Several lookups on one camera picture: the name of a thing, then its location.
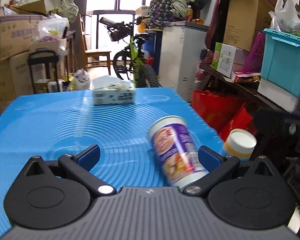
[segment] bicycle seat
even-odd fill
[[[148,41],[151,39],[151,35],[149,33],[139,33],[134,38]]]

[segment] table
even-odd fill
[[[205,80],[206,85],[209,84],[209,81],[210,81],[211,77],[216,77],[219,80],[222,80],[223,82],[227,83],[229,86],[231,86],[231,87],[235,88],[236,90],[238,90],[239,93],[241,93],[243,96],[245,96],[251,102],[256,103],[259,106],[267,106],[267,107],[271,107],[274,110],[285,111],[283,108],[278,106],[276,103],[272,102],[268,98],[266,98],[263,95],[259,94],[257,92],[257,88],[255,88],[251,85],[247,85],[247,84],[227,82],[224,79],[224,75],[222,75],[221,73],[215,71],[211,67],[207,67],[203,64],[200,64],[200,68],[202,68],[203,70],[205,70],[209,73],[208,77]]]
[[[4,196],[33,155],[56,160],[98,144],[101,158],[92,174],[117,189],[166,186],[147,131],[167,115],[186,120],[197,147],[221,149],[215,130],[170,88],[139,88],[135,104],[127,105],[94,106],[91,90],[17,98],[0,116],[0,236],[10,228]]]

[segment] green bicycle frame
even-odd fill
[[[142,58],[139,57],[139,51],[138,48],[134,42],[134,36],[131,36],[130,38],[130,54],[131,54],[131,60],[133,61],[133,82],[136,87],[138,87],[138,81],[139,81],[139,71],[140,67],[143,65]]]

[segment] orange bottle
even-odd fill
[[[188,9],[186,11],[185,21],[186,22],[191,22],[192,21],[192,15],[193,15],[193,10],[191,9],[191,5],[188,5]]]

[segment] metal screw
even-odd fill
[[[98,187],[98,191],[101,193],[101,194],[109,194],[111,192],[113,192],[114,188],[111,187],[110,185],[102,185],[100,187]]]
[[[201,191],[201,188],[198,186],[189,186],[186,188],[186,192],[189,194],[197,194]]]
[[[289,134],[294,135],[296,133],[297,126],[295,123],[292,123],[289,127]]]

